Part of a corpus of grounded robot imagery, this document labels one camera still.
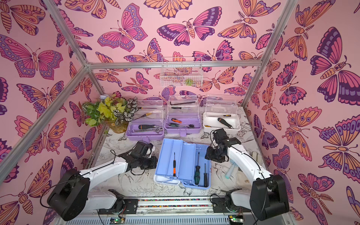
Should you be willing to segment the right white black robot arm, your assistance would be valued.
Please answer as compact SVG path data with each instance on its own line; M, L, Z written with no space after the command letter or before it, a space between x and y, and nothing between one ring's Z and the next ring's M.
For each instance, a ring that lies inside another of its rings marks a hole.
M223 128L210 134L211 144L205 158L217 163L232 161L252 185L250 193L235 190L230 203L252 211L256 219L264 221L290 211L285 180L263 168L245 150L240 140L229 138Z

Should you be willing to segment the white clear-lid toolbox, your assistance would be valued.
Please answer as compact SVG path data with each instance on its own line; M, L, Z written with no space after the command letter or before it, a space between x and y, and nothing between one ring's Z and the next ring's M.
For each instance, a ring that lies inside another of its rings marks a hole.
M204 105L205 112L202 122L204 132L210 133L223 128L227 134L236 135L241 130L238 104L235 98L229 95L208 94ZM225 119L233 126L233 129L218 122L218 118Z

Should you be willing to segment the blue white toolbox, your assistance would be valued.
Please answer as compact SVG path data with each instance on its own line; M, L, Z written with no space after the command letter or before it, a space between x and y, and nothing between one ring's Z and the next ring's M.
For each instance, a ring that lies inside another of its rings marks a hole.
M209 189L211 187L212 162L205 159L207 148L208 146L205 144L165 138L161 145L154 182L172 186L182 184L186 188ZM174 152L176 154L176 177L173 177ZM200 153L200 182L196 185L195 171L198 153ZM207 164L208 187L204 187L204 164Z

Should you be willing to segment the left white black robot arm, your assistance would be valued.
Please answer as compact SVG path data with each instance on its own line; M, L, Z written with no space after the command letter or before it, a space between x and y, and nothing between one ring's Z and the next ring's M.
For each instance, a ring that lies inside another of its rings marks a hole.
M78 171L70 169L58 184L52 187L47 204L64 221L70 221L83 212L105 210L112 214L125 211L124 196L115 189L103 193L92 189L106 180L139 168L142 171L155 169L158 159L152 153L155 146L138 141L129 151L114 155L107 163Z

